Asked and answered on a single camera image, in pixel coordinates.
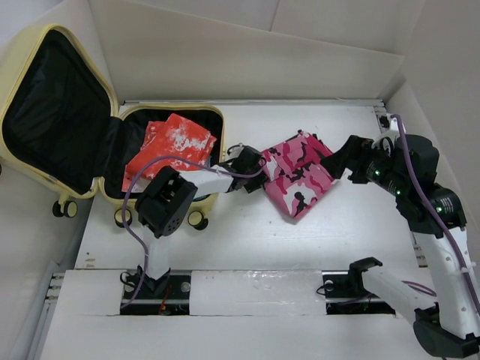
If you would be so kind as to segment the pink camouflage cloth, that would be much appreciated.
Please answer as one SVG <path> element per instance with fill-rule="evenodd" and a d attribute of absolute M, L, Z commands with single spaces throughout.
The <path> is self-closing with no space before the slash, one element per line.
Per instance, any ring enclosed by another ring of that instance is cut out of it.
<path fill-rule="evenodd" d="M 300 221 L 334 186 L 336 180 L 320 164 L 331 154 L 315 133 L 303 130 L 262 151 L 264 191 L 293 221 Z"/>

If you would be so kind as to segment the red white patterned cloth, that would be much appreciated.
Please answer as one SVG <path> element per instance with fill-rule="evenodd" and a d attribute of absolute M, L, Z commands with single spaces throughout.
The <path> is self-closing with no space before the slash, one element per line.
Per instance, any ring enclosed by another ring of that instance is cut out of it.
<path fill-rule="evenodd" d="M 209 130 L 175 113 L 166 121 L 150 121 L 139 152 L 125 166 L 121 190 L 127 191 L 133 177 L 149 161 L 161 156 L 177 156 L 205 165 L 216 141 Z"/>

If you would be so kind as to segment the yellow hard-shell suitcase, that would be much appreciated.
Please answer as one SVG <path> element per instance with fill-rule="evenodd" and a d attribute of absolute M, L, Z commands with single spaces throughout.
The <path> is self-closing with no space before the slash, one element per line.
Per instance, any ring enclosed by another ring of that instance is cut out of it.
<path fill-rule="evenodd" d="M 201 103 L 140 103 L 125 111 L 83 45 L 62 25 L 30 25 L 1 60 L 1 160 L 58 194 L 53 214 L 102 194 L 133 207 L 122 182 L 147 126 L 178 114 L 216 138 L 209 160 L 224 159 L 224 117 Z"/>

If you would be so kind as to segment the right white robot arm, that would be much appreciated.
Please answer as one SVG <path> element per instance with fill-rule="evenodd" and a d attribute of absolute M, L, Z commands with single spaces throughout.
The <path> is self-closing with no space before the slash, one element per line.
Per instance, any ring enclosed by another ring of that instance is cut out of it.
<path fill-rule="evenodd" d="M 350 170 L 352 183 L 372 182 L 394 196 L 424 252 L 436 296 L 418 294 L 374 257 L 350 264 L 349 291 L 371 293 L 402 315 L 430 356 L 465 359 L 479 354 L 479 285 L 461 201 L 435 181 L 439 158 L 423 136 L 395 134 L 377 141 L 350 136 L 321 164 L 336 179 Z"/>

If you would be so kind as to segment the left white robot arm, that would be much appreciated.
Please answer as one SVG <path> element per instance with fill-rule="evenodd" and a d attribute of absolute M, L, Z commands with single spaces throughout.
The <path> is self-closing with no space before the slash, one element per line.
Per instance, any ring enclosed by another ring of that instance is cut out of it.
<path fill-rule="evenodd" d="M 242 188 L 251 193 L 267 180 L 263 170 L 266 159 L 250 146 L 242 146 L 237 157 L 213 166 L 194 163 L 179 156 L 161 156 L 148 162 L 140 172 L 163 160 L 180 161 L 191 165 L 193 170 L 178 171 L 165 166 L 146 185 L 134 205 L 143 237 L 131 229 L 133 216 L 127 215 L 128 201 L 134 185 L 140 180 L 139 174 L 133 177 L 127 189 L 120 209 L 121 220 L 117 224 L 140 243 L 144 253 L 143 264 L 137 267 L 136 273 L 130 277 L 126 274 L 121 276 L 123 284 L 133 289 L 130 302 L 142 290 L 154 298 L 162 296 L 167 290 L 170 280 L 169 243 L 160 238 L 172 235 L 185 218 L 196 213 L 200 214 L 199 223 L 191 226 L 198 230 L 206 227 L 208 220 L 204 212 L 190 210 L 196 200 Z"/>

